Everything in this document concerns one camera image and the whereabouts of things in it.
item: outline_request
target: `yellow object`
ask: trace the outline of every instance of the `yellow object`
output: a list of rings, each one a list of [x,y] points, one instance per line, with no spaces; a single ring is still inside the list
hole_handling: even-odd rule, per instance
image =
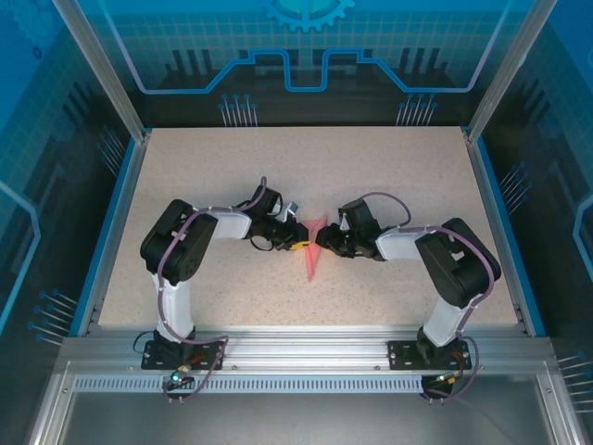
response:
[[[301,250],[302,248],[305,248],[305,246],[308,246],[309,244],[311,244],[310,241],[301,241],[300,243],[296,243],[293,246],[291,246],[291,250]]]

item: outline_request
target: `blue wall graphic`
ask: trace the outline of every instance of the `blue wall graphic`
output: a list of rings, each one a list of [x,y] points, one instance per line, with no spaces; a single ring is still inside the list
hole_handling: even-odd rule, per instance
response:
[[[50,0],[0,0],[0,129],[63,26]]]
[[[466,3],[85,0],[82,7],[146,125],[220,125],[196,109],[211,109],[231,90],[258,91],[262,125],[393,125],[407,94],[435,93],[460,97],[430,108],[431,124],[467,123],[532,2]],[[296,97],[310,94],[320,96],[314,106]],[[300,113],[279,105],[292,101]],[[370,101],[375,108],[363,105]],[[189,109],[192,120],[183,115]]]

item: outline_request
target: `gear graphic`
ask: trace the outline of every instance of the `gear graphic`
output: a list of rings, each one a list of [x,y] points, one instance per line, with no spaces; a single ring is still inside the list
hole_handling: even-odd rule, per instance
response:
[[[43,46],[54,28],[50,0],[0,0],[0,10],[12,13],[20,30],[35,46]]]
[[[278,20],[280,26],[288,25],[290,31],[303,32],[334,26],[334,19],[345,17],[349,6],[354,6],[354,0],[263,0],[269,19]]]

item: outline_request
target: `circuit pattern graphic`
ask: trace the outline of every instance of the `circuit pattern graphic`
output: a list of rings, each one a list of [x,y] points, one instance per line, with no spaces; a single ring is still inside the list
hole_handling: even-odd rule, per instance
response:
[[[264,0],[267,2],[268,5],[278,6],[280,1],[288,2],[289,0]],[[308,5],[311,6],[313,0],[309,0]],[[498,20],[496,21],[496,26],[494,30],[489,34],[487,37],[486,47],[483,49],[482,55],[477,60],[477,64],[471,74],[471,77],[468,83],[464,84],[466,86],[408,86],[405,82],[397,75],[397,73],[392,70],[385,60],[382,57],[369,57],[369,55],[365,54],[363,47],[356,47],[350,45],[344,46],[334,46],[333,44],[329,47],[324,49],[322,54],[321,60],[321,78],[319,79],[319,84],[311,85],[311,86],[300,86],[295,85],[292,82],[293,75],[291,73],[291,61],[290,55],[288,52],[281,48],[281,47],[265,47],[265,48],[257,48],[257,49],[247,49],[245,52],[246,54],[241,54],[239,58],[234,58],[230,56],[230,60],[228,63],[222,68],[217,69],[214,77],[208,82],[208,84],[204,87],[200,88],[151,88],[144,84],[143,80],[141,79],[141,72],[136,68],[134,65],[134,61],[132,60],[131,53],[128,51],[126,44],[123,41],[122,35],[120,34],[114,19],[112,18],[109,10],[107,9],[106,0],[98,0],[98,4],[101,7],[105,19],[107,21],[107,26],[111,30],[113,38],[115,39],[115,43],[120,49],[121,55],[123,56],[123,60],[125,61],[128,69],[130,70],[130,74],[132,75],[133,81],[136,83],[138,89],[146,94],[146,95],[207,95],[209,94],[221,81],[224,77],[231,72],[235,67],[242,67],[242,66],[257,66],[258,61],[257,57],[264,56],[278,56],[282,58],[282,67],[284,72],[284,86],[286,91],[291,93],[321,93],[325,91],[328,86],[328,81],[330,77],[330,57],[334,55],[352,55],[356,57],[355,64],[364,64],[364,65],[375,65],[378,70],[382,71],[387,78],[393,82],[403,93],[452,93],[452,94],[464,94],[468,93],[473,90],[475,87],[480,74],[482,73],[482,69],[486,64],[486,60],[490,55],[490,52],[493,49],[495,42],[497,41],[498,35],[501,32],[503,24],[505,23],[506,18],[509,15],[511,10],[511,6],[513,5],[514,0],[508,0],[505,8],[501,11],[500,15],[498,16]],[[340,6],[346,7],[344,1],[340,2]],[[308,26],[310,29],[310,17],[308,15],[309,22]]]
[[[354,6],[354,0],[263,0],[269,19],[278,25],[287,25],[292,32],[309,32],[311,28],[321,31],[323,26],[334,26],[336,18],[344,18],[346,9]]]

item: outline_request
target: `enclosure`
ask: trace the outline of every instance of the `enclosure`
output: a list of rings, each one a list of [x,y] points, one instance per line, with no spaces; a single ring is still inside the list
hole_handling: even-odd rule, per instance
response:
[[[1,5],[1,443],[589,443],[590,2]],[[459,402],[387,347],[431,315],[421,263],[324,250],[311,280],[307,249],[224,239],[190,296],[221,369],[169,406],[170,371],[142,369],[143,239],[172,200],[235,206],[262,175],[299,221],[382,191],[412,226],[468,223],[502,277]]]

